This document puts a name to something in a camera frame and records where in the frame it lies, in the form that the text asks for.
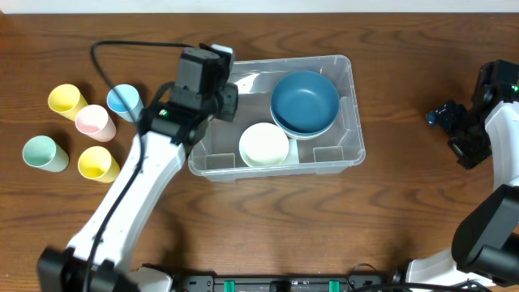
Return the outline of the pink cup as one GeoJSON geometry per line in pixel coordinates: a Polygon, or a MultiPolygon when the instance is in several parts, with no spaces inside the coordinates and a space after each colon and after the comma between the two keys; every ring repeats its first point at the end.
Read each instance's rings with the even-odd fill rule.
{"type": "Polygon", "coordinates": [[[75,127],[82,134],[99,142],[108,142],[116,135],[114,121],[100,105],[87,105],[78,112],[75,127]]]}

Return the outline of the light blue cup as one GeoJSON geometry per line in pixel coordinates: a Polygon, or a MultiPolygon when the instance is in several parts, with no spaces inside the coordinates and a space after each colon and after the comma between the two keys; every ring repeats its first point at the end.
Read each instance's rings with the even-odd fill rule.
{"type": "Polygon", "coordinates": [[[138,90],[129,84],[119,84],[106,97],[110,110],[128,122],[136,122],[144,108],[138,90]]]}

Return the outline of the clear plastic storage container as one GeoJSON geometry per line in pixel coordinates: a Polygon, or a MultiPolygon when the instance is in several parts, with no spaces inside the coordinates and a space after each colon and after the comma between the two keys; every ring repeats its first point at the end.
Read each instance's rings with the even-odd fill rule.
{"type": "Polygon", "coordinates": [[[336,174],[361,164],[366,155],[353,72],[344,55],[241,61],[233,65],[230,82],[238,85],[235,120],[209,123],[206,136],[192,149],[190,171],[212,182],[293,174],[336,174]],[[259,122],[272,122],[270,99],[275,85],[294,71],[314,71],[332,81],[341,112],[332,128],[313,140],[298,140],[299,163],[250,167],[241,158],[242,133],[259,122]]]}

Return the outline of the white small bowl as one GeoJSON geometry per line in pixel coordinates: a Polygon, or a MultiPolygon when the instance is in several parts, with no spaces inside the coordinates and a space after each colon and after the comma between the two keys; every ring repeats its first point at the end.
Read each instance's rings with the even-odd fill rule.
{"type": "Polygon", "coordinates": [[[288,157],[290,144],[278,126],[260,122],[248,127],[241,135],[238,150],[250,167],[281,165],[288,157]]]}

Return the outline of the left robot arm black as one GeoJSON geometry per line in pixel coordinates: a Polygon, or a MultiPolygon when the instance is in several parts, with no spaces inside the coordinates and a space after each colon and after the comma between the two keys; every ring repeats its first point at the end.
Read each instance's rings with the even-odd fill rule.
{"type": "Polygon", "coordinates": [[[171,291],[159,268],[130,270],[140,233],[161,193],[214,119],[231,122],[238,87],[229,81],[234,52],[182,45],[176,80],[162,84],[131,119],[131,150],[99,208],[64,251],[47,247],[37,262],[43,291],[171,291]]]}

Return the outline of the mint green cup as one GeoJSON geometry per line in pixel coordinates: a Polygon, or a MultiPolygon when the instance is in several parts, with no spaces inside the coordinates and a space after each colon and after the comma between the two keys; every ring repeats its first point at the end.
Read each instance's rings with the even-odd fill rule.
{"type": "Polygon", "coordinates": [[[54,173],[63,171],[70,161],[66,152],[46,135],[35,136],[24,145],[23,159],[31,167],[54,173]]]}

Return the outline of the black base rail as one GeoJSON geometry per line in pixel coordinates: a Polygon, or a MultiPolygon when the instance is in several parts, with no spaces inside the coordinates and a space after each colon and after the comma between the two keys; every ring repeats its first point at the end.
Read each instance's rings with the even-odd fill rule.
{"type": "Polygon", "coordinates": [[[385,276],[360,272],[339,277],[219,277],[175,276],[172,292],[347,292],[386,284],[385,276]]]}

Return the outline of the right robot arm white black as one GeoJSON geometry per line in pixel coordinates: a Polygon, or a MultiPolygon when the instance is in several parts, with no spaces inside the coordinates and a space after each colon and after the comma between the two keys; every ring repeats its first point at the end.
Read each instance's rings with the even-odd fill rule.
{"type": "Polygon", "coordinates": [[[427,115],[448,135],[457,161],[471,170],[490,157],[493,192],[457,227],[450,247],[412,260],[397,277],[417,290],[515,286],[518,283],[518,65],[482,65],[472,106],[448,101],[427,115]]]}

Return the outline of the yellow cup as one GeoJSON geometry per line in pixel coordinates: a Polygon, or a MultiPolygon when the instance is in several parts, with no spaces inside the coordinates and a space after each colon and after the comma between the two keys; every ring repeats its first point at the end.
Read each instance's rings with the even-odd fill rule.
{"type": "Polygon", "coordinates": [[[83,177],[100,183],[112,183],[120,173],[119,164],[101,146],[93,146],[82,152],[78,160],[78,170],[83,177]]]}
{"type": "Polygon", "coordinates": [[[53,112],[75,121],[78,113],[88,106],[88,103],[75,85],[62,84],[49,94],[48,106],[53,112]]]}

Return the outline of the dark blue bowl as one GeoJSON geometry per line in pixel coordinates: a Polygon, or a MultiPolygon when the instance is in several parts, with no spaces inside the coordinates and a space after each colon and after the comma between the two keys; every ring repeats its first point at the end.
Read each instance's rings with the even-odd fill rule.
{"type": "Polygon", "coordinates": [[[313,71],[296,71],[283,77],[272,90],[270,109],[331,114],[340,109],[340,96],[330,79],[313,71]]]}
{"type": "Polygon", "coordinates": [[[293,110],[275,112],[270,110],[274,123],[290,138],[296,140],[311,140],[328,131],[341,111],[329,114],[320,110],[311,113],[296,113],[293,110]]]}

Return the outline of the beige large bowl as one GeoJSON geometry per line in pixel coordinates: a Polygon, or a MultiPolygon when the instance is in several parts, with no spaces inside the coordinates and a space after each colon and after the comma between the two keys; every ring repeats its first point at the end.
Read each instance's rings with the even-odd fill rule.
{"type": "Polygon", "coordinates": [[[316,133],[311,133],[311,134],[301,134],[301,133],[297,133],[295,131],[291,131],[286,127],[283,127],[281,125],[281,123],[275,117],[272,117],[272,119],[273,119],[274,123],[278,127],[280,127],[291,139],[295,139],[295,140],[313,140],[316,137],[324,134],[326,131],[328,131],[329,129],[332,128],[332,124],[331,124],[328,127],[326,127],[325,129],[323,129],[322,131],[317,131],[316,133]]]}

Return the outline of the white label in container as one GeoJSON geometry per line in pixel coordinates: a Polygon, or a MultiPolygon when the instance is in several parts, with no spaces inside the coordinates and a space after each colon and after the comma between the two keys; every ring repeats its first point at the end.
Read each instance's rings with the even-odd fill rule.
{"type": "Polygon", "coordinates": [[[299,163],[298,155],[298,141],[295,139],[289,139],[289,152],[284,161],[285,165],[294,165],[299,163]]]}

